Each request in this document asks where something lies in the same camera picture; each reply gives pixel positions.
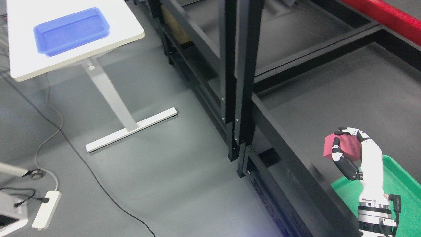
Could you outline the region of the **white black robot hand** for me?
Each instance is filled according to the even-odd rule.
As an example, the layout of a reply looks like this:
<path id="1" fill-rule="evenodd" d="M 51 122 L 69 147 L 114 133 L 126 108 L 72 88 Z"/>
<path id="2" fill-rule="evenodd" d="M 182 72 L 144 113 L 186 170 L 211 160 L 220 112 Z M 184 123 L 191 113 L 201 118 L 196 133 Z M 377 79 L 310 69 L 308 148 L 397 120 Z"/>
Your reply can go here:
<path id="1" fill-rule="evenodd" d="M 359 201 L 372 205 L 388 205 L 388 199 L 385 197 L 383 189 L 383 156 L 377 143 L 367 133 L 357 128 L 338 127 L 338 131 L 334 134 L 354 136 L 361 144 L 360 170 L 349 158 L 344 156 L 339 138 L 334 138 L 331 148 L 334 164 L 342 174 L 347 179 L 359 180 L 362 184 L 363 190 L 359 195 Z"/>

